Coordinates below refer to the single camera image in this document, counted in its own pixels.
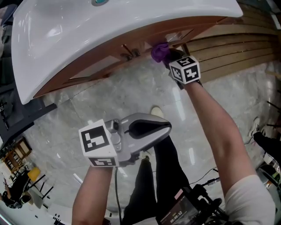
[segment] cable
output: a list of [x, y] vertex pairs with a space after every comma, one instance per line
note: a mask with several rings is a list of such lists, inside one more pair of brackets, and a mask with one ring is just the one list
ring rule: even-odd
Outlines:
[[220, 178], [215, 178], [215, 179], [211, 179], [211, 180], [208, 180], [205, 184], [202, 184], [202, 187], [206, 186], [206, 185], [212, 185], [214, 183], [216, 183], [217, 180], [219, 180]]
[[[250, 140], [249, 140], [247, 143], [244, 143], [244, 145], [249, 144], [249, 143], [251, 142], [251, 140], [252, 140], [252, 137], [250, 138]], [[215, 167], [215, 168], [213, 168], [213, 169], [210, 169], [201, 179], [197, 180], [196, 182], [191, 183], [190, 185], [195, 184], [195, 183], [197, 183], [198, 181], [201, 181], [211, 170], [214, 170], [215, 172], [218, 172], [218, 170], [215, 170], [216, 168], [217, 168], [217, 167]]]
[[199, 180], [197, 180], [197, 181], [195, 181], [195, 182], [193, 182], [193, 183], [191, 183], [191, 184], [189, 184], [189, 185], [192, 185], [192, 184], [197, 183], [198, 181], [201, 181], [210, 171], [212, 171], [212, 170], [214, 170], [214, 169], [216, 169], [216, 168], [217, 168], [217, 167], [214, 167], [214, 168], [210, 169], [207, 173], [205, 173], [205, 175], [204, 175], [201, 179], [199, 179]]
[[247, 143], [244, 143], [244, 145], [247, 145], [248, 143], [250, 143], [251, 140], [252, 140], [252, 138], [253, 138], [253, 137], [251, 137], [250, 140], [249, 140]]
[[115, 194], [116, 194], [116, 201], [117, 201], [117, 205], [118, 205], [119, 221], [120, 221], [120, 225], [121, 225], [122, 224], [122, 216], [121, 216], [121, 207], [120, 207], [119, 198], [118, 198], [118, 191], [117, 191], [117, 172], [118, 172], [118, 168], [116, 167], [115, 173], [114, 173]]

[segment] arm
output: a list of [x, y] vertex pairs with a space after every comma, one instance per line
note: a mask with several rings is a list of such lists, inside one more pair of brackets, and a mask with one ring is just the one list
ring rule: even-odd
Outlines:
[[223, 193], [256, 174], [240, 132], [229, 114], [197, 82], [185, 85], [218, 167]]
[[11, 199], [12, 195], [11, 195], [9, 186], [8, 186], [7, 181], [6, 181], [5, 178], [4, 178], [4, 181], [5, 181], [5, 188], [6, 188], [6, 190], [7, 190], [7, 198], [8, 198], [8, 199]]
[[111, 176], [112, 168], [89, 168], [73, 204], [73, 225], [102, 224]]

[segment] white sink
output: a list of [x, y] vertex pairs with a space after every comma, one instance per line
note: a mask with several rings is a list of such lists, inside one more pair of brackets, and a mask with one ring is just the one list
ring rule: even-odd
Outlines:
[[23, 104], [66, 65], [130, 30], [189, 16], [240, 17], [236, 0], [24, 0], [14, 14], [12, 62]]

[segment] gray tile floor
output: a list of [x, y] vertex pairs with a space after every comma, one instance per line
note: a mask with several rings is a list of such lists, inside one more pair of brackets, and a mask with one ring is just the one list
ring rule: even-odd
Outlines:
[[[245, 142], [249, 140], [248, 131], [256, 116], [261, 117], [262, 124], [277, 118], [277, 111], [266, 100], [279, 101], [276, 92], [279, 81], [265, 74], [266, 69], [280, 72], [278, 62], [271, 62], [204, 84], [205, 89], [232, 116]], [[165, 118], [172, 123], [171, 138], [190, 183], [215, 167], [210, 146], [187, 93], [179, 90], [162, 64], [149, 58], [96, 84], [86, 83], [51, 93], [45, 97], [45, 102], [55, 102], [58, 108], [35, 121], [35, 126], [24, 135], [33, 148], [30, 159], [47, 174], [46, 183], [54, 185], [50, 200], [57, 204], [72, 207], [80, 187], [77, 177], [84, 179], [89, 167], [82, 155], [78, 130], [101, 118], [106, 121], [136, 112], [149, 113], [154, 105], [160, 106]], [[257, 166], [262, 160], [263, 150], [254, 143], [246, 148]], [[155, 170], [155, 155], [153, 151], [151, 153]], [[122, 207], [130, 199], [139, 165], [138, 161], [118, 174]], [[212, 171], [200, 183], [217, 176]], [[222, 197], [220, 183], [207, 189], [211, 197]], [[108, 208], [116, 210], [113, 178]]]

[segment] shoe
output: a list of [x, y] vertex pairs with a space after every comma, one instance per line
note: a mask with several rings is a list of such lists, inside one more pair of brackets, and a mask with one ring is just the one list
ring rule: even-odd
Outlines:
[[141, 151], [140, 152], [141, 161], [142, 160], [148, 160], [149, 161], [149, 156], [150, 156], [150, 153], [148, 151], [145, 151], [145, 152]]
[[260, 129], [261, 130], [261, 133], [262, 133], [262, 135], [263, 136], [266, 136], [266, 126], [264, 126], [262, 129]]
[[252, 138], [255, 133], [259, 132], [259, 122], [260, 122], [260, 119], [258, 117], [254, 119], [254, 124], [252, 125], [252, 128], [250, 129], [250, 131], [248, 133], [248, 136], [250, 138]]
[[154, 106], [150, 112], [151, 115], [154, 116], [159, 116], [162, 119], [164, 119], [164, 113], [162, 112], [162, 110], [158, 107], [158, 106]]

